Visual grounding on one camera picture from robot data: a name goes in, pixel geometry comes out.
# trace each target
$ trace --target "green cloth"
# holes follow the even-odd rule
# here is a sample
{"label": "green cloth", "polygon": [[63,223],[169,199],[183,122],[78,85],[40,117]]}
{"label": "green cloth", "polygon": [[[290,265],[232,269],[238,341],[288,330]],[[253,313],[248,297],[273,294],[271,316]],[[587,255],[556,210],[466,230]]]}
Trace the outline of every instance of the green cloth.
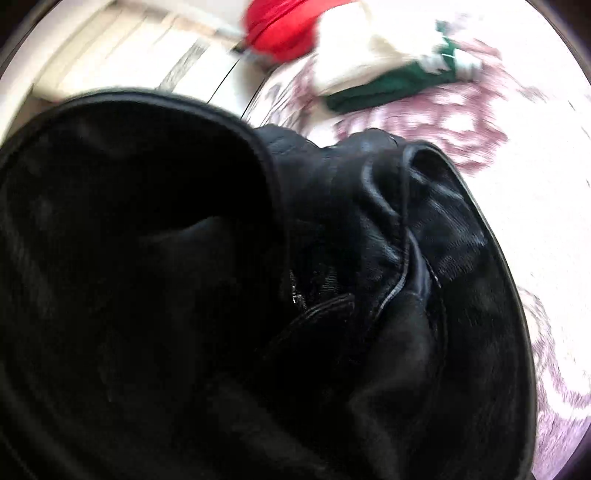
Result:
{"label": "green cloth", "polygon": [[390,70],[365,85],[348,88],[324,97],[326,105],[337,113],[349,113],[365,108],[383,105],[416,95],[422,90],[456,81],[456,64],[453,54],[457,45],[446,39],[447,46],[439,53],[450,67],[439,74],[425,72],[418,62],[414,61]]}

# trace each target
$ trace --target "white cloth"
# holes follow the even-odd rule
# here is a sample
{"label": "white cloth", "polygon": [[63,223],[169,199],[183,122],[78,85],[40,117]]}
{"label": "white cloth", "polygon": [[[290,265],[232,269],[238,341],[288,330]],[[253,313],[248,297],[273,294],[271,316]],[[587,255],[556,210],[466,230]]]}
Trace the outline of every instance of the white cloth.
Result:
{"label": "white cloth", "polygon": [[432,14],[398,1],[386,3],[363,0],[320,16],[314,66],[318,95],[364,85],[446,45]]}

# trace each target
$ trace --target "black leather jacket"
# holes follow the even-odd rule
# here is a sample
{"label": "black leather jacket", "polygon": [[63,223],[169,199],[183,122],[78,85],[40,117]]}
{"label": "black leather jacket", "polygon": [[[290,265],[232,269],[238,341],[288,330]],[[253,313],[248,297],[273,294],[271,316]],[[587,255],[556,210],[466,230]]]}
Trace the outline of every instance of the black leather jacket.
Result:
{"label": "black leather jacket", "polygon": [[60,478],[522,480],[524,314],[435,146],[107,92],[0,150],[0,414]]}

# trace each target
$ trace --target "floral bedspread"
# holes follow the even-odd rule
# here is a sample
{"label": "floral bedspread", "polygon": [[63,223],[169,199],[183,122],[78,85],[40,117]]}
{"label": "floral bedspread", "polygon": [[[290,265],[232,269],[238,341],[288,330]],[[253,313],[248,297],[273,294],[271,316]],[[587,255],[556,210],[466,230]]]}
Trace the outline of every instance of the floral bedspread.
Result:
{"label": "floral bedspread", "polygon": [[337,116],[313,95],[312,54],[275,71],[244,118],[321,147],[378,127],[432,141],[456,163],[519,288],[538,384],[533,473],[551,480],[591,424],[591,87],[525,1],[456,1],[438,16],[483,60],[479,83]]}

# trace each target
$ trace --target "red garment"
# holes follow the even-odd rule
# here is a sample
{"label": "red garment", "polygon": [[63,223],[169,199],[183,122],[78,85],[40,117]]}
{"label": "red garment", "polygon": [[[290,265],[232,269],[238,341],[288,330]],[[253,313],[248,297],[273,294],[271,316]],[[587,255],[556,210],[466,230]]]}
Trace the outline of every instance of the red garment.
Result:
{"label": "red garment", "polygon": [[276,61],[295,60],[312,50],[316,19],[352,0],[254,0],[246,11],[246,43]]}

